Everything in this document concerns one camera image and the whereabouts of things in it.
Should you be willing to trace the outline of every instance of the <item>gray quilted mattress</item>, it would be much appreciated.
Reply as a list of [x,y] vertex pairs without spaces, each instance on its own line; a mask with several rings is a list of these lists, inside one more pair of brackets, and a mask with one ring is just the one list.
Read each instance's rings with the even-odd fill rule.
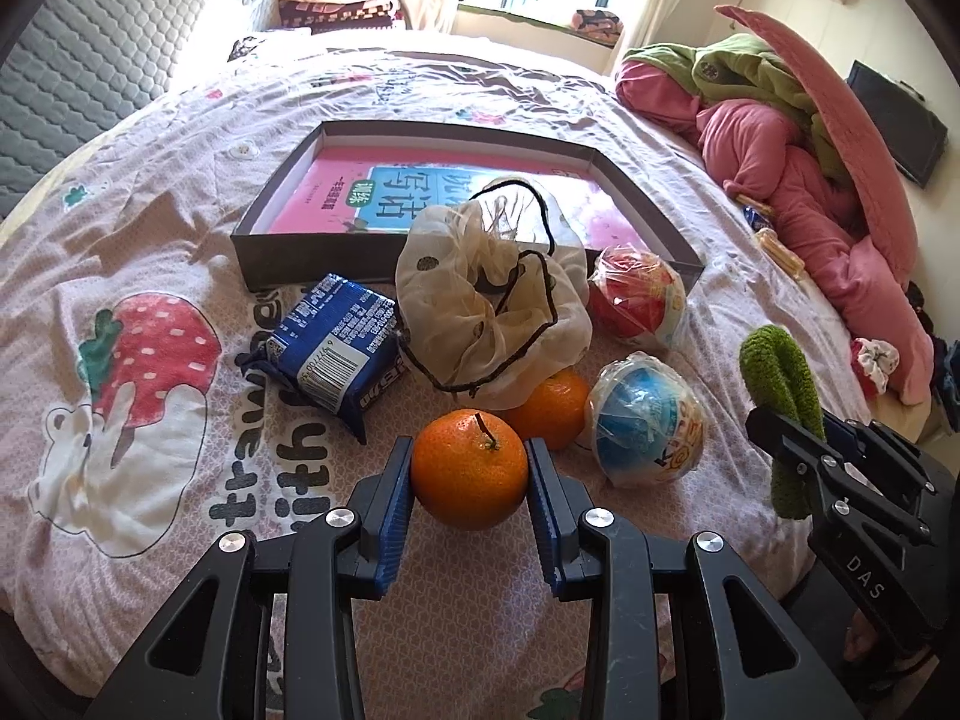
[[0,218],[78,146],[187,69],[226,62],[274,13],[275,0],[46,0],[0,67]]

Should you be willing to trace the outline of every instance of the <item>pillow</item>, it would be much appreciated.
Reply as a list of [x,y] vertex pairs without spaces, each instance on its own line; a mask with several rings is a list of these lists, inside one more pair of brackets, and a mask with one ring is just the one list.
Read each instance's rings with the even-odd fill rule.
[[906,284],[917,261],[917,228],[893,157],[867,111],[827,60],[789,26],[757,11],[719,5],[773,47],[803,84],[850,171],[877,251]]

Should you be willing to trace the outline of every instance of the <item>kinder joy egg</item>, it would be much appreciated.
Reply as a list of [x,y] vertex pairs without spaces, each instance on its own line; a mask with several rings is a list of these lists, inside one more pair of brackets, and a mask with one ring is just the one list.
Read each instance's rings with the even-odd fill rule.
[[669,365],[634,352],[601,372],[589,399],[590,448],[618,488],[673,482],[704,448],[704,412]]
[[672,346],[686,290],[659,256],[633,244],[607,247],[597,257],[589,287],[587,307],[603,330],[646,352]]

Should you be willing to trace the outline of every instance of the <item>metal screw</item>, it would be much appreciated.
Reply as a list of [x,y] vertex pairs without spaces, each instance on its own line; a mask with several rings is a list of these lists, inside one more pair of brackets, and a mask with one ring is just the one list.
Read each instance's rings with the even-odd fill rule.
[[243,549],[246,543],[247,537],[243,533],[225,533],[220,538],[218,546],[223,552],[236,552],[238,549]]
[[608,512],[606,509],[591,509],[584,514],[584,519],[594,528],[606,528],[608,525],[613,525],[613,512]]
[[697,533],[697,546],[704,552],[719,552],[723,549],[723,536],[711,531]]
[[356,519],[356,515],[350,509],[330,509],[326,513],[326,523],[331,528],[346,528]]

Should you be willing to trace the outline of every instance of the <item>orange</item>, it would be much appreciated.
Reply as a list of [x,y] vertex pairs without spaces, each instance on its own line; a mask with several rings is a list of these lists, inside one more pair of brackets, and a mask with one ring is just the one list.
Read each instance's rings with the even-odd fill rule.
[[414,439],[414,495],[454,528],[483,531],[510,517],[527,494],[527,473],[523,442],[491,413],[456,410]]
[[590,386],[572,367],[539,384],[527,402],[502,417],[523,440],[540,437],[547,449],[565,449],[584,429]]

